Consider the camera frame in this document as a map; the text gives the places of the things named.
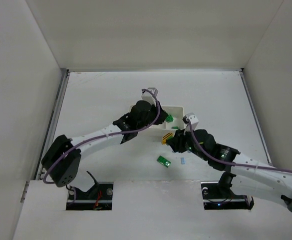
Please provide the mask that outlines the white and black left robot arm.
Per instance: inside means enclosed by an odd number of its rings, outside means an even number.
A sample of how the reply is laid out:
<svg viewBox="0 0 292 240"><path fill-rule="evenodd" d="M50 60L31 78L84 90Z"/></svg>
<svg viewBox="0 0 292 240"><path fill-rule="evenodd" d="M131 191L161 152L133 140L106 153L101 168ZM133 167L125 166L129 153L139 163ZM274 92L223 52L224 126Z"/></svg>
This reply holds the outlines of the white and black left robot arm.
<svg viewBox="0 0 292 240"><path fill-rule="evenodd" d="M130 112L101 130L73 138L58 136L41 160L46 171L43 182L91 193L97 188L97 181L80 170L80 162L95 152L130 141L140 131L162 124L167 116L160 103L139 100Z"/></svg>

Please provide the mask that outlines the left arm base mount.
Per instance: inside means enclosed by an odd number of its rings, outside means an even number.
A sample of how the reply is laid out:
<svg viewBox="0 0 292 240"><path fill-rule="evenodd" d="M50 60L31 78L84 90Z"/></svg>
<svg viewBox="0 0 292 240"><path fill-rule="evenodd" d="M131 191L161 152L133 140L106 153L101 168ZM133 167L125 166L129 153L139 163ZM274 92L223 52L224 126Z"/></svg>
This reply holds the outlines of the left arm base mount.
<svg viewBox="0 0 292 240"><path fill-rule="evenodd" d="M86 184L90 189L86 192L67 185L67 211L110 211L112 210L113 182L100 182L89 171L79 177L79 183Z"/></svg>

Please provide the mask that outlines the green square lego brick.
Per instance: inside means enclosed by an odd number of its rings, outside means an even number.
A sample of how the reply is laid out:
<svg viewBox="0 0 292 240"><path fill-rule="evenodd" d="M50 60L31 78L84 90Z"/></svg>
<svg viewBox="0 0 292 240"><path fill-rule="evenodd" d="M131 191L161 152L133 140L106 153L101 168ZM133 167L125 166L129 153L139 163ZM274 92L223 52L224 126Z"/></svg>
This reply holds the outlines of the green square lego brick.
<svg viewBox="0 0 292 240"><path fill-rule="evenodd" d="M167 122L167 123L171 123L173 121L174 121L174 118L170 114L165 119L165 122Z"/></svg>

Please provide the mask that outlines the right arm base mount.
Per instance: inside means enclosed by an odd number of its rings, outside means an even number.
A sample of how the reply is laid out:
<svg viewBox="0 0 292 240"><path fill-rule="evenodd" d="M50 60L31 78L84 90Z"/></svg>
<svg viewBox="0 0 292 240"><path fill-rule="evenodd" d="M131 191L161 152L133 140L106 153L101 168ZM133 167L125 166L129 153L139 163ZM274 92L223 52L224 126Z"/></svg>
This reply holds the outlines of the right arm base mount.
<svg viewBox="0 0 292 240"><path fill-rule="evenodd" d="M202 181L201 191L204 210L251 210L253 197L236 195L231 191L231 182L235 177L224 172L218 181Z"/></svg>

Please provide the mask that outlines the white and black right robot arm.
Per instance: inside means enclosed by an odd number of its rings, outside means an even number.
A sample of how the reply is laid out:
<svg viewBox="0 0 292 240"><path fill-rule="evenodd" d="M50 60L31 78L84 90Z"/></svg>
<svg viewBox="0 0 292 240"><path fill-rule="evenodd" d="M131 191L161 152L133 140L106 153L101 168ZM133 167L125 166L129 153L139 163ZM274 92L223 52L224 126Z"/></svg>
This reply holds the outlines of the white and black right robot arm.
<svg viewBox="0 0 292 240"><path fill-rule="evenodd" d="M275 167L254 160L237 149L219 144L204 129L194 132L179 129L166 140L175 153L189 151L222 175L211 193L208 187L203 197L231 199L257 197L286 207L292 212L292 173L282 172Z"/></svg>

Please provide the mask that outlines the yellow striped lego brick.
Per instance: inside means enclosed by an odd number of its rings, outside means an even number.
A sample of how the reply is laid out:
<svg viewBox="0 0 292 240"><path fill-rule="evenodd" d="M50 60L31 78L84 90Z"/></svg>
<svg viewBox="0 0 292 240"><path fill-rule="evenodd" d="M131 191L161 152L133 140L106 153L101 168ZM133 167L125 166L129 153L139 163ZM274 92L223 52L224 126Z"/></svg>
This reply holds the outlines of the yellow striped lego brick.
<svg viewBox="0 0 292 240"><path fill-rule="evenodd" d="M173 136L174 136L174 134L172 132L165 134L164 136L162 136L161 144L165 145L167 140L171 139Z"/></svg>

